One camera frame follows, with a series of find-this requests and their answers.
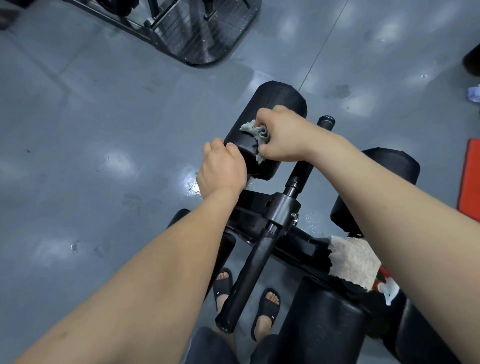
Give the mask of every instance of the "black shorts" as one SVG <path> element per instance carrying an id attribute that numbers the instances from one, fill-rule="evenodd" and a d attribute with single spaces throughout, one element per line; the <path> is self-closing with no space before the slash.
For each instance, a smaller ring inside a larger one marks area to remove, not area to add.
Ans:
<path id="1" fill-rule="evenodd" d="M 250 364 L 266 364 L 278 335 L 268 335 L 250 356 Z M 200 328 L 192 338 L 185 364 L 239 364 L 227 342 L 211 328 Z"/>

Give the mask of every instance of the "gym machine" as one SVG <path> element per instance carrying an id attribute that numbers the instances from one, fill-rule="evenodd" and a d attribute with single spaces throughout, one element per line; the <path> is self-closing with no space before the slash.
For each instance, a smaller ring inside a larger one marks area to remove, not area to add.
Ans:
<path id="1" fill-rule="evenodd" d="M 255 160 L 255 138 L 240 126 L 255 119 L 259 108 L 284 105 L 300 116 L 307 116 L 305 99 L 293 87 L 271 81 L 260 85 L 225 138 L 239 148 L 251 178 L 271 179 L 280 162 Z M 332 130 L 335 119 L 322 116 L 317 125 Z M 373 148 L 363 151 L 377 163 L 415 184 L 420 165 L 403 151 Z M 236 234 L 252 245 L 231 293 L 216 317 L 218 328 L 231 333 L 269 258 L 274 255 L 306 273 L 279 333 L 270 364 L 354 364 L 365 335 L 381 338 L 386 348 L 401 362 L 457 364 L 459 361 L 401 291 L 391 306 L 381 293 L 365 292 L 360 286 L 328 275 L 329 239 L 312 237 L 299 229 L 302 192 L 313 166 L 298 162 L 282 193 L 272 195 L 244 190 L 229 217 L 211 277 L 209 292 L 218 272 L 235 246 Z M 187 215 L 176 213 L 170 225 Z M 331 220 L 350 237 L 363 237 L 340 197 Z"/>
<path id="2" fill-rule="evenodd" d="M 262 0 L 65 0 L 190 66 L 230 53 Z"/>

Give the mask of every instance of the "left hand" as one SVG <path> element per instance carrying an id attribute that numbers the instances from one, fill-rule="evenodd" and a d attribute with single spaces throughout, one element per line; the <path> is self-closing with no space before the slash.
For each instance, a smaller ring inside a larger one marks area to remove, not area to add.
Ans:
<path id="1" fill-rule="evenodd" d="M 205 143 L 197 183 L 203 199 L 219 190 L 230 190 L 238 198 L 247 183 L 247 166 L 237 146 L 224 146 L 219 138 Z"/>

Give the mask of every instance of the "hand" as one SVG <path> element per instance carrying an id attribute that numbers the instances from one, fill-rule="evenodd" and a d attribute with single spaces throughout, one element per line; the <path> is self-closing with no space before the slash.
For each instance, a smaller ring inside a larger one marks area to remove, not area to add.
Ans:
<path id="1" fill-rule="evenodd" d="M 260 125 L 267 127 L 271 138 L 258 152 L 264 158 L 284 162 L 306 160 L 314 147 L 315 136 L 322 132 L 320 127 L 281 105 L 273 110 L 258 110 L 254 126 Z"/>
<path id="2" fill-rule="evenodd" d="M 204 161 L 197 174 L 197 183 L 202 197 L 212 192 L 230 190 L 238 198 L 247 183 L 247 166 L 236 145 L 223 145 L 215 138 L 204 145 Z"/>

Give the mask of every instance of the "gray epoxy floor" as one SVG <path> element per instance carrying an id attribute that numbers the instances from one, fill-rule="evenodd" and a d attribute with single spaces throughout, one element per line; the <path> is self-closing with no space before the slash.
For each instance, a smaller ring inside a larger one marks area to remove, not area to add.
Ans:
<path id="1" fill-rule="evenodd" d="M 0 32 L 0 363 L 7 363 L 200 201 L 202 144 L 227 134 L 261 83 L 292 84 L 309 119 L 330 114 L 359 148 L 402 149 L 418 186 L 455 206 L 479 83 L 461 58 L 480 42 L 467 0 L 264 0 L 227 60 L 193 69 L 59 0 Z M 250 188 L 283 190 L 292 165 Z M 313 172 L 299 226 L 343 235 L 336 193 Z M 228 267 L 248 254 L 238 241 Z M 237 326 L 241 361 L 258 295 L 277 288 L 281 326 L 302 274 L 270 259 Z M 211 325 L 209 297 L 198 325 Z M 367 340 L 359 363 L 394 363 Z"/>

